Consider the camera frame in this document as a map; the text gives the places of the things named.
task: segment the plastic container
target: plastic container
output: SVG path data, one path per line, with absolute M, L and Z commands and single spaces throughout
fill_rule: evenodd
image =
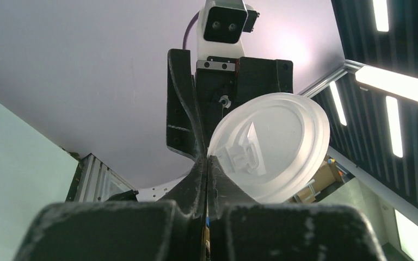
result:
M 208 155 L 259 203 L 281 203 L 318 170 L 329 145 L 329 121 L 309 98 L 275 93 L 255 98 L 222 119 Z

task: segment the translucent lid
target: translucent lid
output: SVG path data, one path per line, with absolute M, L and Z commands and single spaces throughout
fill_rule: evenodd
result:
M 318 170 L 329 145 L 324 110 L 304 96 L 275 93 L 230 112 L 212 135 L 208 155 L 259 203 L 281 203 Z

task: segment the camera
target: camera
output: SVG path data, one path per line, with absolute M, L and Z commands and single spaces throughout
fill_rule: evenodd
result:
M 203 37 L 206 41 L 235 44 L 243 32 L 251 32 L 259 14 L 243 0 L 206 0 Z

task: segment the fluorescent light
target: fluorescent light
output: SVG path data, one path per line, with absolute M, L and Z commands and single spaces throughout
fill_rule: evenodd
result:
M 398 100 L 387 96 L 387 115 L 389 116 L 390 138 L 394 154 L 403 158 L 403 145 L 401 142 L 401 127 L 399 126 Z
M 377 31 L 389 31 L 389 14 L 387 13 L 387 0 L 372 0 L 374 16 L 376 17 Z
M 417 78 L 370 66 L 364 66 L 355 76 L 361 83 L 418 102 Z
M 395 210 L 401 250 L 412 260 L 418 261 L 418 226 Z
M 336 105 L 337 113 L 339 115 L 340 123 L 344 126 L 347 125 L 347 121 L 345 120 L 345 114 L 343 113 L 342 102 L 340 101 L 339 92 L 337 90 L 336 82 L 332 81 L 329 84 L 331 87 L 331 93 L 333 94 L 334 104 Z

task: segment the wire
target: wire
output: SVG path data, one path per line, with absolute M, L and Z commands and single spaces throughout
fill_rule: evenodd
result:
M 193 25 L 198 20 L 198 17 L 199 17 L 199 12 L 197 12 L 195 14 L 195 16 L 193 16 L 193 18 L 191 19 L 190 23 L 187 26 L 187 30 L 185 31 L 185 35 L 183 36 L 183 47 L 182 47 L 182 49 L 184 49 L 184 50 L 187 49 L 188 35 L 190 34 L 190 30 L 192 29 Z

